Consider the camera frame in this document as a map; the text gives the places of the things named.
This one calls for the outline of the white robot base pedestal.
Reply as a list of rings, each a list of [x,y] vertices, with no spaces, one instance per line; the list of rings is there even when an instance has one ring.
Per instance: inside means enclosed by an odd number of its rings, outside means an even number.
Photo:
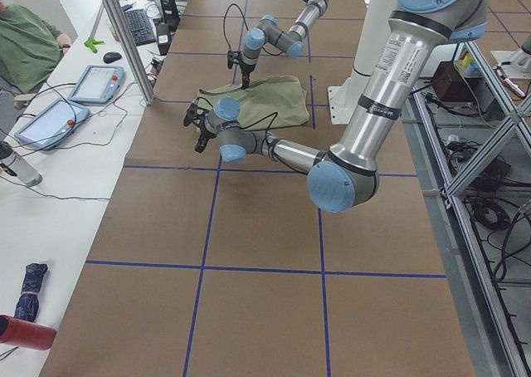
[[[328,88],[330,119],[333,125],[346,125],[358,98],[371,77],[390,35],[387,22],[396,0],[369,0],[352,72],[341,86]]]

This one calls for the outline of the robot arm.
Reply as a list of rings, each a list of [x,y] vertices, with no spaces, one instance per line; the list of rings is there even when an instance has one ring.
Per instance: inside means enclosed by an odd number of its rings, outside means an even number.
[[[278,22],[271,15],[265,15],[255,27],[248,30],[244,47],[235,59],[241,69],[242,89],[249,87],[250,75],[255,70],[264,45],[271,44],[288,57],[296,58],[300,55],[310,28],[325,14],[329,5],[329,0],[302,1],[305,3],[304,10],[287,32],[279,28]]]
[[[383,24],[389,28],[368,83],[354,102],[340,141],[320,151],[275,136],[249,131],[240,106],[223,97],[210,108],[192,103],[183,123],[199,131],[196,151],[218,139],[226,162],[260,154],[306,176],[309,196],[320,209],[339,213],[378,191],[376,157],[432,51],[473,41],[485,32],[488,0],[390,0]]]

